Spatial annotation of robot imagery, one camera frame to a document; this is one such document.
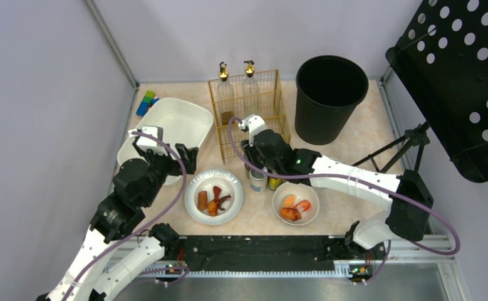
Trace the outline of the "clear gold-top oil bottle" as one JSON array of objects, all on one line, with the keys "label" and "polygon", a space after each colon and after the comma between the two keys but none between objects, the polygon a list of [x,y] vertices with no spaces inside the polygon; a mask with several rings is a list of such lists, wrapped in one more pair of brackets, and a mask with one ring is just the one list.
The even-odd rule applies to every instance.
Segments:
[{"label": "clear gold-top oil bottle", "polygon": [[246,78],[242,82],[242,101],[244,117],[258,114],[259,111],[259,84],[255,77],[255,67],[252,60],[244,61]]}]

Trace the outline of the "yellow cap sauce bottle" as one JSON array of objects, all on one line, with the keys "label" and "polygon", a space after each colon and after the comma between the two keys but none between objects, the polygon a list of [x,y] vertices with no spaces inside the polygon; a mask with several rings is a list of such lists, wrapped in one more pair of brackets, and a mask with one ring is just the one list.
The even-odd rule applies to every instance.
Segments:
[{"label": "yellow cap sauce bottle", "polygon": [[245,164],[244,165],[244,168],[245,168],[245,171],[246,171],[246,177],[248,179],[250,179],[251,178],[251,168],[250,168],[250,166],[248,166],[247,164]]}]

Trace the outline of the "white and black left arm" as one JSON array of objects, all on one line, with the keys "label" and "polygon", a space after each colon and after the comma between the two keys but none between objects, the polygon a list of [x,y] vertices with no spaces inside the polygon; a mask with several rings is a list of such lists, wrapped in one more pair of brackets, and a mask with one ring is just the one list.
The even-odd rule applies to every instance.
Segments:
[{"label": "white and black left arm", "polygon": [[[38,300],[114,300],[152,262],[161,259],[178,235],[167,224],[145,219],[144,208],[154,202],[170,176],[193,175],[198,147],[174,147],[150,135],[137,135],[135,155],[120,164],[113,177],[113,192],[97,207],[82,246],[59,284]],[[117,248],[150,230],[148,238],[121,261],[105,270]]]}]

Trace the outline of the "dark sauce glass bottle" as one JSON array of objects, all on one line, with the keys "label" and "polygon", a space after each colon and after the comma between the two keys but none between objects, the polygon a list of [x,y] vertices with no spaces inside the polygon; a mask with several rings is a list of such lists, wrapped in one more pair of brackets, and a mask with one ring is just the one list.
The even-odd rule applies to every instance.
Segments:
[{"label": "dark sauce glass bottle", "polygon": [[219,63],[220,84],[217,86],[217,95],[219,97],[219,107],[221,113],[222,125],[227,125],[234,116],[234,89],[229,81],[229,72],[227,64],[223,61]]}]

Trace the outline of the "small yellow label bottle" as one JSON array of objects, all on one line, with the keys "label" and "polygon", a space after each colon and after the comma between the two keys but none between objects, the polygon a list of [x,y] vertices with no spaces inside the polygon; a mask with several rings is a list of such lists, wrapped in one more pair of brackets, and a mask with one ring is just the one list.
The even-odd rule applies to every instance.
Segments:
[{"label": "small yellow label bottle", "polygon": [[278,177],[268,177],[267,186],[270,190],[275,191],[283,183],[283,180]]}]

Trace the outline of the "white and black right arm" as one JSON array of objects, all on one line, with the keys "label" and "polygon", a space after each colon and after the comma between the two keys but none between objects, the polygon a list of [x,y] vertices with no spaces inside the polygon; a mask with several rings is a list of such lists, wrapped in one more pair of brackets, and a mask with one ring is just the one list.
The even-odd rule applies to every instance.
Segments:
[{"label": "white and black right arm", "polygon": [[271,129],[245,126],[248,138],[241,142],[242,160],[252,171],[264,171],[294,184],[331,189],[368,201],[382,212],[354,222],[345,245],[354,254],[365,253],[379,243],[402,238],[419,245],[433,214],[432,197],[420,175],[367,171],[349,166],[309,149],[293,149]]}]

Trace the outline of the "silver lid white can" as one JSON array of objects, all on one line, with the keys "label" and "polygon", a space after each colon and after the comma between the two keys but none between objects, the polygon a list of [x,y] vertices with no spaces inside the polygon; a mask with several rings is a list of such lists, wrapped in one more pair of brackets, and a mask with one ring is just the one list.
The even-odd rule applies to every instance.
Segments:
[{"label": "silver lid white can", "polygon": [[252,192],[256,194],[262,194],[266,190],[267,186],[267,176],[254,169],[250,170],[249,173],[250,187]]}]

